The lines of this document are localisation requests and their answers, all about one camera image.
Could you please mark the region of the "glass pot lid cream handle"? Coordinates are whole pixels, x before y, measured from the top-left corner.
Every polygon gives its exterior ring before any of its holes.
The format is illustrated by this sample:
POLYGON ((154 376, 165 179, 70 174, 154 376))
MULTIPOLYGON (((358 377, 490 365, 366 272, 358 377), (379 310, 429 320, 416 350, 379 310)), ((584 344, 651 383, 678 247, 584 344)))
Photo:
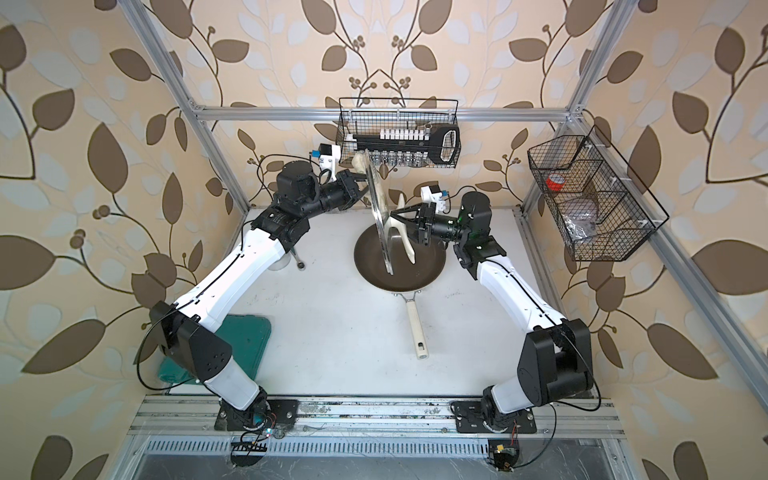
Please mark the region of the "glass pot lid cream handle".
POLYGON ((390 218, 386 195, 382 186, 381 177, 377 169, 372 163, 368 162, 365 167, 365 173, 369 187, 371 209, 382 248, 384 265, 387 273, 389 275, 393 275, 394 267, 392 264, 391 255, 391 230, 395 229, 400 234, 400 240, 403 245, 406 258, 412 264, 414 264, 416 260, 415 250, 411 244, 410 239, 408 238, 407 229, 404 223, 399 220, 392 220, 390 218))

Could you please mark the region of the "yellow cleaning cloth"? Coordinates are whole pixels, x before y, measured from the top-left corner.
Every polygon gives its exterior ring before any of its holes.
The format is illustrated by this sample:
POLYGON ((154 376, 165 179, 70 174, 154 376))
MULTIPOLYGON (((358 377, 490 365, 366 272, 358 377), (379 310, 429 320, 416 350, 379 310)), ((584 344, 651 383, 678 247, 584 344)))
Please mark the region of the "yellow cleaning cloth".
POLYGON ((352 170, 356 174, 360 174, 363 177, 368 177, 368 170, 370 165, 370 157, 367 151, 356 151, 353 155, 352 170))

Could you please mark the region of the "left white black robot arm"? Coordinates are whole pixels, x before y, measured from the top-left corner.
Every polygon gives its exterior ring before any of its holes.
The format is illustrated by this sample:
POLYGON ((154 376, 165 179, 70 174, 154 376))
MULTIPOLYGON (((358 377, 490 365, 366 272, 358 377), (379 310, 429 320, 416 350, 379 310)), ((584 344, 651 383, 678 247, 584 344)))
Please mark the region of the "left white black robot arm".
POLYGON ((145 338, 220 400, 225 418, 238 430, 272 427, 267 393, 218 335, 239 298, 308 232, 312 218, 350 209, 368 191, 363 173, 342 170, 324 180, 307 161, 287 163, 277 176, 271 204, 240 230, 240 241, 198 285, 175 302, 157 302, 145 338))

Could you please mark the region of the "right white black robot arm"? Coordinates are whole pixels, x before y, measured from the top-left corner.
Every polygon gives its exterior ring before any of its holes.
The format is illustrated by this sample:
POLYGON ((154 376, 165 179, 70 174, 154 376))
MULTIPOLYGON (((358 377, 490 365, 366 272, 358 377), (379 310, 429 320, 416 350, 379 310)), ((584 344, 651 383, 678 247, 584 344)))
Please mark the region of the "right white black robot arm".
POLYGON ((465 194, 455 217, 439 214, 436 204, 429 202, 399 208, 389 218, 420 245, 451 243, 460 266, 490 291, 523 334, 515 376, 483 391, 481 414, 490 430, 509 429, 532 407, 564 404, 570 397, 599 389, 589 329, 582 320, 569 320, 550 306, 519 275, 491 234, 487 195, 465 194))

